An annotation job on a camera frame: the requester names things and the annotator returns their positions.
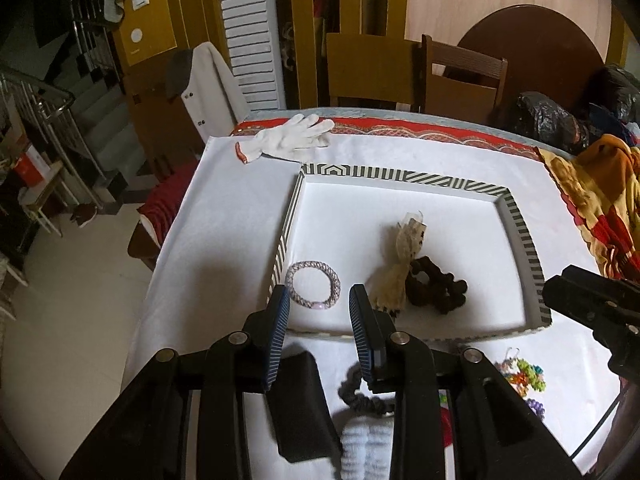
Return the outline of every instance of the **white tray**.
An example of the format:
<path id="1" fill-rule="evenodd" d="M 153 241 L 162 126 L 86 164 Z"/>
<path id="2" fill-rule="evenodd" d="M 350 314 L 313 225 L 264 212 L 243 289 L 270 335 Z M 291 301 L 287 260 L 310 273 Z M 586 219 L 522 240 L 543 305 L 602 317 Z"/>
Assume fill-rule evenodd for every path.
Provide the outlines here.
<path id="1" fill-rule="evenodd" d="M 542 302 L 544 276 L 518 206 L 502 186 L 415 171 L 304 164 L 296 181 L 271 276 L 270 294 L 289 266 L 319 260 L 340 277 L 328 310 L 291 302 L 287 329 L 322 338 L 353 337 L 349 290 L 398 261 L 394 241 L 407 212 L 421 212 L 427 231 L 418 256 L 466 280 L 466 303 L 446 316 L 407 307 L 396 328 L 425 340 L 481 340 L 551 325 Z M 311 301 L 328 296 L 321 272 L 302 269 L 294 286 Z"/>

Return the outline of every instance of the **beige fabric hair accessory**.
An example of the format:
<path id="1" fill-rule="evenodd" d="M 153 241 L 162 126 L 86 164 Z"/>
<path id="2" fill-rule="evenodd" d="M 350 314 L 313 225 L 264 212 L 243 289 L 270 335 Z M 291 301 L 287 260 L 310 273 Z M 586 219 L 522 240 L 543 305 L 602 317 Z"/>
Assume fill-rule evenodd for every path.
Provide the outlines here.
<path id="1" fill-rule="evenodd" d="M 427 226 L 422 223 L 421 213 L 407 213 L 402 224 L 398 224 L 396 253 L 399 263 L 386 270 L 380 282 L 374 284 L 370 297 L 373 308 L 388 312 L 393 317 L 404 310 L 406 304 L 404 280 L 411 269 L 411 262 L 422 249 L 426 229 Z"/>

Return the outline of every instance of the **brown scrunchie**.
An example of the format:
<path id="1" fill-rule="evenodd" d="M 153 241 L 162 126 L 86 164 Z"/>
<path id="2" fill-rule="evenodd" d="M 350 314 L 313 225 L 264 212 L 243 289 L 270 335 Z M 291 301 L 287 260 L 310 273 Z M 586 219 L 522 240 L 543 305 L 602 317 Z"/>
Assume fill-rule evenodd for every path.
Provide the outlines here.
<path id="1" fill-rule="evenodd" d="M 418 280 L 420 272 L 427 274 L 429 283 Z M 444 274 L 428 256 L 423 256 L 411 262 L 411 270 L 404 280 L 404 289 L 412 305 L 431 304 L 441 314 L 448 314 L 466 301 L 466 281 L 454 279 L 453 274 Z"/>

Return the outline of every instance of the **glove cuff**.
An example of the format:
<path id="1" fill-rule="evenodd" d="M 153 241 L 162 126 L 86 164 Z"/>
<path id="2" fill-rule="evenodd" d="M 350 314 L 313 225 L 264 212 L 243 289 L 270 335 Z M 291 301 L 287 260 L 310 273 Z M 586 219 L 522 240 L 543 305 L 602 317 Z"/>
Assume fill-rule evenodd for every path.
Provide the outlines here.
<path id="1" fill-rule="evenodd" d="M 261 142 L 258 139 L 236 142 L 236 156 L 245 164 L 253 162 L 262 155 Z"/>

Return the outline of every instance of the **black cuboid object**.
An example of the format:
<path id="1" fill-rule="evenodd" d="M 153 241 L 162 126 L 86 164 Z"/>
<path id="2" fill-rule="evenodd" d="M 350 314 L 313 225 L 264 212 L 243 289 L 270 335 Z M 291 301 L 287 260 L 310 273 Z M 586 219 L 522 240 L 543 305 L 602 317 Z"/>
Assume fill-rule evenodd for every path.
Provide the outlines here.
<path id="1" fill-rule="evenodd" d="M 278 452 L 288 462 L 341 455 L 313 355 L 305 351 L 283 359 L 266 397 Z"/>

